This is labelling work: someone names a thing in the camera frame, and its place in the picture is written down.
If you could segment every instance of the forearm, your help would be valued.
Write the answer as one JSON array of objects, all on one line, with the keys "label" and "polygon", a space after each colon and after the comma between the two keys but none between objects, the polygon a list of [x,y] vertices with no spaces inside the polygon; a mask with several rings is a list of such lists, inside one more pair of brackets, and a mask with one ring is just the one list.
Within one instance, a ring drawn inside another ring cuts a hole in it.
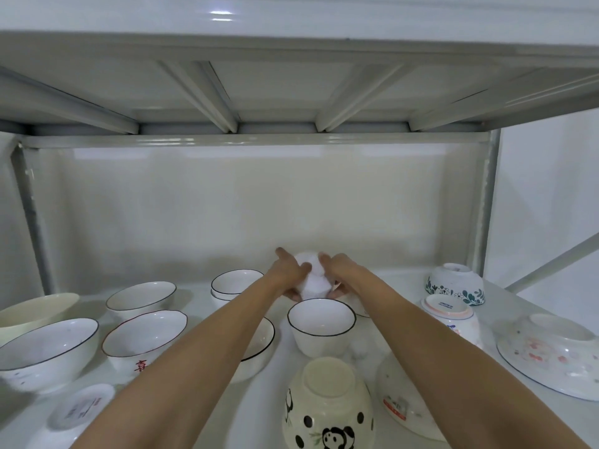
[{"label": "forearm", "polygon": [[[154,448],[162,442],[162,447],[169,449],[191,447],[234,375],[260,320],[283,292],[267,276],[254,282],[131,382],[73,448]],[[171,438],[174,430],[176,441]]]},{"label": "forearm", "polygon": [[498,362],[370,271],[353,266],[346,283],[361,297],[452,447],[587,447]]}]

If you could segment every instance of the panda bowl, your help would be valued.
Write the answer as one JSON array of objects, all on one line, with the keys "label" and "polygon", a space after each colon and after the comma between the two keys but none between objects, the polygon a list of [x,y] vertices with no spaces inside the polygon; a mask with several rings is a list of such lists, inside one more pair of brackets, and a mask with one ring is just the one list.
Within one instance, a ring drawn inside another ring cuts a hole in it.
[{"label": "panda bowl", "polygon": [[370,392],[342,360],[314,359],[289,384],[282,426],[289,449],[371,449],[375,428]]}]

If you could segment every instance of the white shelf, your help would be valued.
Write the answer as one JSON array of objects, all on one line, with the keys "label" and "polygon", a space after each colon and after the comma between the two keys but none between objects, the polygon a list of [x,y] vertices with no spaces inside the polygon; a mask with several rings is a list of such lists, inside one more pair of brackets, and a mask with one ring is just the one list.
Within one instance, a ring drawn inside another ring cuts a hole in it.
[{"label": "white shelf", "polygon": [[[423,276],[427,270],[384,272],[380,276],[410,301],[418,301],[426,296]],[[207,283],[181,285],[177,290],[174,308],[183,310],[190,317],[190,326],[199,323],[214,311],[209,300],[210,286]],[[99,318],[103,336],[114,323],[104,314],[104,300],[110,291],[87,296],[74,309],[77,316]],[[485,350],[505,368],[517,376],[561,419],[563,419],[587,444],[599,448],[599,402],[587,402],[554,392],[543,385],[520,375],[498,354],[490,330],[491,325],[513,320],[521,315],[541,310],[518,296],[506,292],[491,283],[486,283],[487,302],[476,308],[483,325]],[[266,368],[251,380],[230,386],[202,431],[197,448],[236,449],[284,449],[281,433],[281,413],[285,402],[285,392],[289,381],[308,358],[302,355],[293,340],[285,315],[291,302],[280,298],[269,310],[267,316],[277,328],[276,351]],[[356,332],[369,331],[370,320],[358,317]],[[363,359],[353,359],[347,354],[344,358],[356,366],[363,374],[370,390],[375,390],[374,377],[378,364],[384,355],[379,352],[372,340],[368,341],[368,355]],[[119,377],[100,350],[85,370],[85,374],[69,387],[51,396],[27,398],[14,394],[4,386],[0,389],[0,439],[2,446],[11,449],[25,448],[29,438],[51,413],[58,401],[66,395],[95,383],[122,384],[126,380]],[[448,447],[447,444],[421,438],[394,422],[379,403],[374,404],[377,437],[376,448],[406,447],[415,449]]]}]

